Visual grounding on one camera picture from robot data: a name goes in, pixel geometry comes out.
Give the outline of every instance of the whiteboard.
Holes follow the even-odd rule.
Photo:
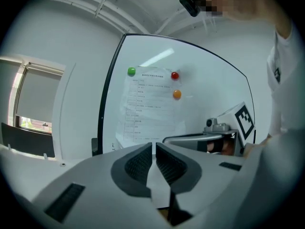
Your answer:
[[[162,67],[179,73],[182,83],[180,115],[185,121],[185,134],[202,132],[208,118],[217,117],[241,102],[245,102],[255,120],[248,80],[229,62],[177,39],[126,34],[113,58],[102,94],[98,153],[120,147],[115,137],[120,100],[127,70],[135,66]]]

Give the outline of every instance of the magnet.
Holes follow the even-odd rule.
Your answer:
[[[179,78],[179,74],[177,72],[172,73],[172,79],[177,80]]]
[[[129,75],[134,75],[134,74],[135,74],[135,68],[133,68],[133,67],[128,68],[127,73],[128,73]]]
[[[181,98],[181,92],[180,92],[179,90],[175,90],[175,91],[173,92],[173,97],[174,97],[175,99],[180,99],[180,98]]]

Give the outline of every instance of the orange magnet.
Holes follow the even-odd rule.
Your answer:
[[[175,90],[173,92],[173,97],[176,99],[180,99],[181,98],[181,92],[179,90]]]

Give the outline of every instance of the metal bracket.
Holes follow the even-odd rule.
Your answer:
[[[97,7],[97,9],[96,9],[96,11],[95,11],[95,15],[94,15],[95,18],[99,15],[99,13],[100,13],[100,11],[101,11],[101,9],[102,9],[102,7],[103,7],[105,1],[106,1],[106,0],[102,0],[102,1],[100,2],[99,6]]]

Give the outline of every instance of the whiteboard frame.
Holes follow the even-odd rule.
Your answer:
[[[228,63],[230,66],[232,66],[233,68],[235,68],[239,73],[241,73],[247,80],[248,82],[248,86],[249,86],[249,90],[250,90],[250,94],[251,94],[251,99],[252,99],[252,106],[253,106],[253,114],[254,114],[254,124],[255,124],[255,110],[254,110],[254,103],[253,103],[253,97],[252,97],[252,92],[251,92],[251,88],[250,88],[250,84],[248,81],[248,78],[245,76],[244,73],[242,73],[239,69],[237,69],[234,65],[232,65],[230,62],[228,62],[227,60],[225,60],[224,58],[220,57],[219,55],[217,55],[214,52],[211,52],[203,47],[200,47],[196,44],[190,43],[190,42],[186,42],[183,40],[179,40],[173,37],[168,37],[168,36],[161,36],[161,35],[153,35],[153,34],[138,34],[138,33],[126,33],[122,36],[121,41],[119,42],[119,45],[114,53],[114,56],[112,58],[111,64],[109,66],[109,70],[106,76],[106,80],[105,80],[105,84],[104,84],[104,89],[102,92],[102,99],[101,99],[101,106],[100,106],[100,112],[99,112],[99,121],[98,121],[98,131],[97,131],[97,155],[103,154],[103,125],[104,125],[104,114],[105,114],[105,107],[106,107],[106,100],[107,100],[107,94],[108,94],[108,89],[109,89],[109,84],[110,84],[110,80],[111,80],[111,76],[112,76],[112,72],[116,63],[116,60],[118,58],[118,55],[120,53],[121,47],[126,39],[127,36],[153,36],[153,37],[162,37],[162,38],[167,38],[167,39],[171,39],[171,40],[175,40],[175,41],[179,41],[179,42],[183,42],[186,43],[188,45],[200,48],[202,50],[205,50],[206,52],[209,52],[211,54],[213,54],[214,56],[217,56],[218,58],[222,59],[223,61],[225,61],[226,63]]]

